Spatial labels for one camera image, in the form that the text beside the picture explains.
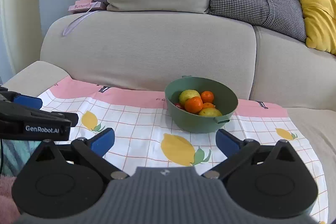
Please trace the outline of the lemon print pink cloth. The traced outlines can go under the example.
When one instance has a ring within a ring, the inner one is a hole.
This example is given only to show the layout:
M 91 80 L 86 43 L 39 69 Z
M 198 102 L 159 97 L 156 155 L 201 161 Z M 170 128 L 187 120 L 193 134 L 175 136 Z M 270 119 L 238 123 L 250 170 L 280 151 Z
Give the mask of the lemon print pink cloth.
M 195 134 L 177 126 L 163 92 L 106 88 L 66 77 L 40 96 L 44 111 L 76 113 L 79 122 L 70 139 L 91 138 L 114 129 L 115 143 L 105 159 L 127 174 L 139 166 L 194 166 L 202 173 L 227 158 L 216 144 L 214 132 Z M 285 139 L 297 151 L 318 185 L 311 216 L 319 223 L 328 219 L 328 196 L 321 162 L 309 141 L 281 106 L 240 100 L 223 128 L 239 139 L 251 138 L 264 145 Z

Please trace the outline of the yellow throw pillow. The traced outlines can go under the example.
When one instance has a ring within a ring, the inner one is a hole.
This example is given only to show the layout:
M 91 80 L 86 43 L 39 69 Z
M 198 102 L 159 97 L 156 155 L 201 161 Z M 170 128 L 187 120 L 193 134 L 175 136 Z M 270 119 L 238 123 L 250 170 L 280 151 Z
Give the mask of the yellow throw pillow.
M 300 0 L 306 46 L 335 55 L 335 0 Z

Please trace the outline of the striped teal sleeve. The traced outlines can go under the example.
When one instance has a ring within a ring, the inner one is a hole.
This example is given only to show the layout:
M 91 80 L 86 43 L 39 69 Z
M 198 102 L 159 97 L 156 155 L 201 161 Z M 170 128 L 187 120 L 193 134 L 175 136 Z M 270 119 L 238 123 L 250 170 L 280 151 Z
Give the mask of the striped teal sleeve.
M 1 174 L 17 176 L 39 144 L 39 141 L 1 140 Z

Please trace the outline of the pink butterfly box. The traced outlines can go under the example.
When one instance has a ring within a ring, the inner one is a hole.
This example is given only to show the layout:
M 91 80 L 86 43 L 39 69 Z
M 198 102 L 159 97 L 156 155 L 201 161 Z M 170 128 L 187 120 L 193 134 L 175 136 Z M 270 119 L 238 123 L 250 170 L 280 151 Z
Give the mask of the pink butterfly box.
M 78 0 L 75 1 L 74 5 L 70 5 L 68 12 L 77 13 L 77 12 L 87 12 L 92 9 L 100 9 L 101 2 L 94 0 Z

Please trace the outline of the orange tangerine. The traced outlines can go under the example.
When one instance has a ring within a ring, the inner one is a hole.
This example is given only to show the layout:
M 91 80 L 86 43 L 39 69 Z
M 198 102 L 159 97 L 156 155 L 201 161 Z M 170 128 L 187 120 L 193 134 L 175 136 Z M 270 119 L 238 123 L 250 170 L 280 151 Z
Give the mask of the orange tangerine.
M 203 103 L 203 108 L 215 108 L 215 105 L 209 102 Z
M 213 92 L 203 91 L 201 93 L 201 99 L 202 99 L 203 103 L 213 103 L 215 97 L 214 97 Z
M 203 101 L 201 97 L 194 97 L 186 101 L 184 108 L 187 112 L 198 114 L 203 109 Z

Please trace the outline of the yellow pear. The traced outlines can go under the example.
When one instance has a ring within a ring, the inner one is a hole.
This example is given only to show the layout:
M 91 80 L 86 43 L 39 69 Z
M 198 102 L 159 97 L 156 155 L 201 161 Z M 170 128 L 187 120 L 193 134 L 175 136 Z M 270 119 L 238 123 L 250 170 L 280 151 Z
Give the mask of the yellow pear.
M 194 97 L 201 97 L 201 95 L 196 90 L 191 90 L 191 89 L 184 90 L 179 95 L 179 103 L 182 106 L 184 106 L 187 100 L 194 98 Z
M 198 115 L 203 116 L 203 117 L 220 117 L 223 114 L 216 108 L 208 107 L 208 108 L 203 108 Z

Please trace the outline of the houndstooth throw pillow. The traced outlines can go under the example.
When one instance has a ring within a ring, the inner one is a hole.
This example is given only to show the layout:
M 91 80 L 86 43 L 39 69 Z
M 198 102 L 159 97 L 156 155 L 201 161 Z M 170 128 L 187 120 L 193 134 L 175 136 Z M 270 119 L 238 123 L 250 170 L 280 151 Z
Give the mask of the houndstooth throw pillow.
M 301 42 L 306 40 L 298 0 L 210 0 L 209 14 L 267 28 Z

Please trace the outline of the red tomato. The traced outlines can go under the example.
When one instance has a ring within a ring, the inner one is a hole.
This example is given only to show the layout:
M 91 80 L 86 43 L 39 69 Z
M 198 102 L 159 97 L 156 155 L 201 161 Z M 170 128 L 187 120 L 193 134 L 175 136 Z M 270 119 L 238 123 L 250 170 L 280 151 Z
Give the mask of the red tomato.
M 175 103 L 174 105 L 175 105 L 177 108 L 179 108 L 179 109 L 182 109 L 182 110 L 185 109 L 184 106 L 181 105 L 180 103 Z

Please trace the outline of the lilac ribbon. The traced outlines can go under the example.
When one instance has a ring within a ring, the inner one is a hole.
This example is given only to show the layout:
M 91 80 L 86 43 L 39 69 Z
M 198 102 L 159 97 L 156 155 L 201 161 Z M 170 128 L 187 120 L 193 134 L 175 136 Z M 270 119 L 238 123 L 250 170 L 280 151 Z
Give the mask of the lilac ribbon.
M 66 28 L 64 28 L 62 32 L 62 37 L 66 37 L 67 35 L 69 35 L 82 21 L 84 21 L 88 16 L 91 16 L 96 12 L 100 12 L 100 10 L 96 11 L 89 10 L 85 12 L 83 15 L 73 20 L 70 24 L 68 24 L 68 26 L 66 26 Z

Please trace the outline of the beige fabric sofa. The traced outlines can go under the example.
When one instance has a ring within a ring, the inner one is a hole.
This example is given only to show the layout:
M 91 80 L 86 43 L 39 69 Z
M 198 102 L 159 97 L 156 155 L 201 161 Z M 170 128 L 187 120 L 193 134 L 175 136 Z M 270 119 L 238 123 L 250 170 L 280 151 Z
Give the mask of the beige fabric sofa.
M 218 16 L 173 12 L 96 12 L 69 34 L 75 20 L 54 22 L 43 41 L 41 56 L 5 87 L 42 96 L 47 110 L 93 112 L 98 123 L 112 127 L 116 144 L 106 159 L 134 173 L 138 166 L 172 166 L 161 152 L 164 134 L 190 141 L 163 106 L 142 110 L 124 103 L 106 103 L 85 95 L 64 100 L 45 91 L 65 77 L 117 88 L 163 91 L 173 80 L 197 76 L 216 80 L 238 98 L 257 106 L 275 103 L 289 119 L 260 121 L 253 115 L 225 125 L 239 138 L 274 143 L 282 127 L 314 174 L 319 198 L 313 216 L 335 219 L 335 56 L 308 48 L 289 36 Z

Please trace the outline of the green colander bowl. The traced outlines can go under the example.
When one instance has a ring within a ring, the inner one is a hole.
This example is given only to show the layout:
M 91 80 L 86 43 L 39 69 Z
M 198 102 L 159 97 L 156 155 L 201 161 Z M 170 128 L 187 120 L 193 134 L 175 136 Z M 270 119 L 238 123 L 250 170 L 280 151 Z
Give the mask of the green colander bowl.
M 184 131 L 205 134 L 216 132 L 238 106 L 236 94 L 227 86 L 210 79 L 184 77 L 165 88 L 168 111 Z

